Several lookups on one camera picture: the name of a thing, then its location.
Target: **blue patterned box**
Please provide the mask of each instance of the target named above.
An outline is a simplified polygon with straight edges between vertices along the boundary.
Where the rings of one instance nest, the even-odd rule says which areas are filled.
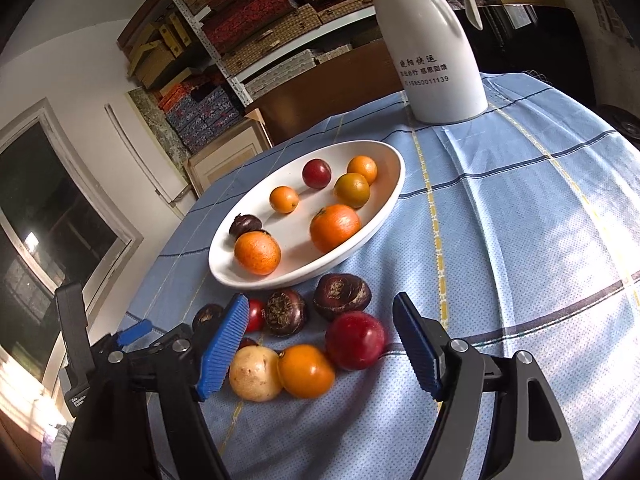
[[[198,113],[198,103],[190,95],[185,95],[166,114],[166,120],[176,130],[180,131],[187,124],[193,121]]]
[[[198,107],[199,115],[211,126],[223,113],[234,109],[231,99],[222,87],[216,88]]]
[[[202,117],[196,117],[187,126],[178,131],[178,136],[191,153],[195,155],[214,138],[214,133],[206,125]]]
[[[240,112],[235,108],[232,108],[220,116],[215,122],[211,123],[209,127],[213,131],[215,137],[218,137],[230,126],[236,124],[240,119],[242,119]]]

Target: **potato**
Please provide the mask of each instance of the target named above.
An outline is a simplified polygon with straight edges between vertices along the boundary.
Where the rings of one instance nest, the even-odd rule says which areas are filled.
[[[238,397],[253,402],[274,399],[282,390],[278,354],[265,346],[245,346],[229,367],[229,383]]]

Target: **tangerine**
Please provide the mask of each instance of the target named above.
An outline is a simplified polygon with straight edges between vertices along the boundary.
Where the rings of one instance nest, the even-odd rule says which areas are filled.
[[[265,231],[244,233],[236,240],[234,256],[238,263],[252,274],[266,276],[280,263],[280,246]]]
[[[378,176],[378,167],[370,156],[358,155],[350,160],[347,173],[359,173],[366,179],[367,184],[371,185]]]
[[[357,209],[367,203],[371,191],[367,179],[361,174],[345,173],[335,182],[334,195],[343,204]]]
[[[323,207],[311,220],[311,241],[326,254],[360,230],[360,218],[349,206],[335,204]]]
[[[280,354],[278,374],[285,390],[300,399],[315,399],[334,385],[329,359],[313,345],[290,346]]]
[[[289,186],[278,186],[269,195],[269,203],[278,213],[291,213],[298,207],[299,202],[300,197]]]

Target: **checkered tablecloth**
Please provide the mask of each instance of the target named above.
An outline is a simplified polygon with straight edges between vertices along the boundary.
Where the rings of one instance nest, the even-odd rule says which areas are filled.
[[[436,405],[414,377],[391,320],[407,291],[424,316],[480,351],[528,349],[572,430],[586,480],[599,478],[638,424],[640,406],[640,156],[612,127],[558,90],[524,74],[485,75],[490,108],[452,126],[417,123],[404,95],[390,95],[256,156],[211,186],[158,256],[122,327],[155,331],[191,322],[205,303],[233,293],[209,273],[209,244],[244,193],[284,164],[328,144],[375,139],[397,148],[406,180],[392,214],[335,268],[366,279],[368,312],[391,343],[377,365],[340,373],[318,400],[283,393],[238,402],[226,384],[202,406],[234,480],[408,479]],[[297,286],[302,294],[317,278]],[[322,344],[313,317],[276,350]],[[485,395],[465,479],[478,478],[490,426]],[[149,403],[159,460],[177,479],[157,397]]]

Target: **window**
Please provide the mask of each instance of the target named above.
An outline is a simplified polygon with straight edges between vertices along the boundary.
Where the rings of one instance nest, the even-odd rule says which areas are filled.
[[[95,307],[140,235],[95,191],[46,102],[18,119],[0,132],[0,348],[52,390],[64,353],[53,292],[79,282]]]

